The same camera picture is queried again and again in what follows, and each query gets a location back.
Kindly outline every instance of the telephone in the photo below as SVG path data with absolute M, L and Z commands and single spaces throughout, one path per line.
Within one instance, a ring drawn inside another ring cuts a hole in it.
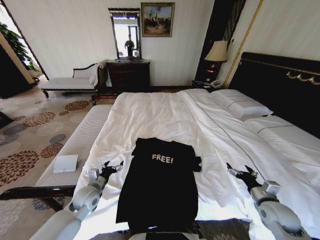
M 222 85 L 223 85 L 223 81 L 221 81 L 220 79 L 214 80 L 213 82 L 210 83 L 210 86 L 215 89 L 219 89 Z

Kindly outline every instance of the nightstand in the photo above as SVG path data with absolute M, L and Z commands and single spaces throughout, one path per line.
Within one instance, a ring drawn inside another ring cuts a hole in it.
M 192 88 L 193 89 L 205 89 L 207 90 L 209 93 L 212 93 L 213 91 L 216 91 L 216 90 L 220 90 L 221 88 L 214 88 L 210 85 L 205 85 L 204 84 L 205 82 L 200 82 L 200 81 L 192 81 Z

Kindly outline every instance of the green leaves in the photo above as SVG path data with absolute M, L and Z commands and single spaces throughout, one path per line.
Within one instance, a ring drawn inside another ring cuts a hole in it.
M 4 38 L 10 44 L 15 54 L 23 63 L 25 69 L 38 72 L 31 57 L 28 56 L 26 47 L 19 41 L 19 39 L 22 39 L 22 37 L 14 31 L 9 30 L 8 26 L 3 24 L 2 22 L 0 22 L 0 32 L 3 34 Z

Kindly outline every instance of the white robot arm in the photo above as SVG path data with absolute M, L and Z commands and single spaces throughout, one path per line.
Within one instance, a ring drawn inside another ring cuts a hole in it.
M 227 163 L 228 172 L 244 181 L 254 200 L 262 223 L 272 232 L 276 240 L 311 240 L 301 226 L 298 216 L 287 206 L 281 204 L 276 196 L 280 185 L 275 181 L 256 181 L 257 172 L 245 166 L 248 172 L 238 171 Z
M 63 210 L 56 212 L 31 240 L 72 240 L 78 233 L 81 222 L 96 209 L 109 176 L 123 168 L 123 162 L 116 166 L 108 164 L 109 162 L 104 164 L 101 174 L 98 169 L 90 170 L 89 184 L 81 188 Z

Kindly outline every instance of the picture frame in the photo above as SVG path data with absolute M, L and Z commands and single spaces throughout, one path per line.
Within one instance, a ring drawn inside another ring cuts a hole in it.
M 174 2 L 142 2 L 143 37 L 172 37 Z

